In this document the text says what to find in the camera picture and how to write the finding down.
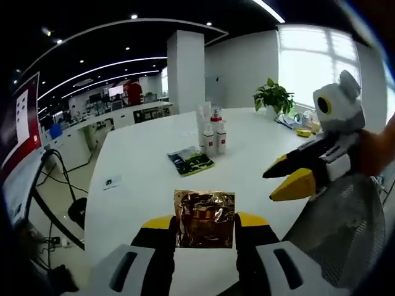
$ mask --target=person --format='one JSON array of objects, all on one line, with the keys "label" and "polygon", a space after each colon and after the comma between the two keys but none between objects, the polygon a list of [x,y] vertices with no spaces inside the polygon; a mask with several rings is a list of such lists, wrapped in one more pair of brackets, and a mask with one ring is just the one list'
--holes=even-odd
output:
[{"label": "person", "polygon": [[77,111],[77,109],[75,108],[75,105],[72,105],[72,108],[70,110],[70,116],[72,117],[72,119],[74,119],[76,122],[80,122],[80,113],[79,111]]},{"label": "person", "polygon": [[379,175],[395,159],[395,114],[383,132],[360,132],[360,170],[367,176]]},{"label": "person", "polygon": [[127,86],[128,92],[128,105],[135,106],[141,103],[141,94],[143,93],[143,89],[138,81],[134,81],[133,83],[128,83]]}]

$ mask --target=snack package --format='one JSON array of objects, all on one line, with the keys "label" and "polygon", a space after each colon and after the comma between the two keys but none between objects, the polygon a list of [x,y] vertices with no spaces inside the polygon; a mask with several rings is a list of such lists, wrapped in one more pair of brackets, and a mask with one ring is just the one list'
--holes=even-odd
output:
[{"label": "snack package", "polygon": [[235,194],[175,190],[176,247],[232,248]]},{"label": "snack package", "polygon": [[206,155],[200,153],[196,147],[167,154],[174,163],[178,173],[183,177],[199,173],[214,166],[214,162]]}]

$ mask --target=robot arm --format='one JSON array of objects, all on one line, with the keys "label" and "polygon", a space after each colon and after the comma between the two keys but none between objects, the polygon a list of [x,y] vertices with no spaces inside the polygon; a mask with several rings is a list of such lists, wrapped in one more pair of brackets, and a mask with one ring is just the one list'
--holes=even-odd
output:
[{"label": "robot arm", "polygon": [[271,194],[274,201],[303,199],[322,192],[332,181],[358,170],[359,135],[365,126],[360,86],[343,71],[340,83],[314,92],[314,104],[323,134],[280,157],[263,178],[286,176]]}]

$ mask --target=window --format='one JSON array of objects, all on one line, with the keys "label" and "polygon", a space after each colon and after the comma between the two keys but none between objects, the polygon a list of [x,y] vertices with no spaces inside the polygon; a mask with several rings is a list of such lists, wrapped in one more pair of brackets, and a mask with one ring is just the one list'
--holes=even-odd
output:
[{"label": "window", "polygon": [[279,82],[298,104],[314,107],[313,92],[338,82],[347,70],[360,84],[355,42],[351,35],[329,28],[280,25]]},{"label": "window", "polygon": [[395,112],[395,82],[391,71],[389,70],[386,63],[383,61],[384,73],[385,73],[385,80],[387,83],[387,120],[389,122],[391,117],[394,115]]},{"label": "window", "polygon": [[167,67],[162,70],[162,92],[168,93]]}]

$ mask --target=led strip light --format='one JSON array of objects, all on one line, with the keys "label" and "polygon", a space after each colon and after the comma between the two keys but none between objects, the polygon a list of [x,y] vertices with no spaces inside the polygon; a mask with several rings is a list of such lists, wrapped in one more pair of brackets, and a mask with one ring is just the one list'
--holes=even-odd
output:
[{"label": "led strip light", "polygon": [[92,83],[92,84],[90,84],[90,85],[84,86],[83,88],[80,88],[80,89],[78,89],[78,90],[76,90],[76,91],[72,91],[71,93],[66,94],[65,96],[62,96],[62,99],[64,99],[65,97],[67,97],[67,96],[69,96],[69,95],[71,95],[71,94],[76,93],[77,91],[81,91],[81,90],[83,90],[83,89],[85,89],[85,88],[90,88],[91,86],[94,86],[94,85],[97,85],[97,84],[100,84],[100,83],[103,83],[103,82],[106,82],[106,81],[110,81],[110,80],[113,80],[113,79],[123,78],[123,77],[126,77],[126,76],[140,75],[140,74],[157,73],[157,72],[159,72],[159,70],[155,70],[155,71],[145,71],[145,72],[138,72],[138,73],[131,73],[131,74],[126,74],[126,75],[121,75],[121,76],[109,78],[109,79],[106,79],[106,80],[102,80],[102,81],[95,82],[95,83]]},{"label": "led strip light", "polygon": [[74,76],[74,77],[71,77],[71,78],[68,79],[68,80],[63,81],[62,83],[58,84],[57,86],[51,88],[51,89],[50,89],[49,91],[47,91],[46,93],[42,94],[39,98],[37,98],[37,101],[39,101],[39,100],[42,99],[44,96],[46,96],[46,95],[49,94],[50,92],[52,92],[52,91],[54,91],[55,89],[57,89],[59,86],[62,86],[63,84],[66,84],[66,83],[72,81],[72,80],[75,79],[75,78],[81,77],[81,76],[83,76],[83,75],[85,75],[85,74],[94,72],[94,71],[96,71],[96,70],[100,70],[100,69],[107,68],[107,67],[111,67],[111,66],[115,66],[115,65],[130,63],[130,62],[139,62],[139,61],[142,61],[142,60],[164,60],[164,59],[167,59],[167,57],[145,57],[145,58],[142,58],[142,59],[123,60],[122,62],[116,62],[116,63],[104,65],[104,66],[101,66],[101,67],[98,67],[98,68],[95,68],[95,69],[86,71],[86,72],[84,72],[84,73],[78,74],[78,75],[76,75],[76,76]]},{"label": "led strip light", "polygon": [[261,8],[265,9],[269,14],[272,15],[276,20],[278,20],[280,23],[285,23],[285,20],[280,17],[280,15],[275,12],[274,9],[272,9],[269,5],[267,5],[263,0],[253,0],[256,4],[258,4]]}]

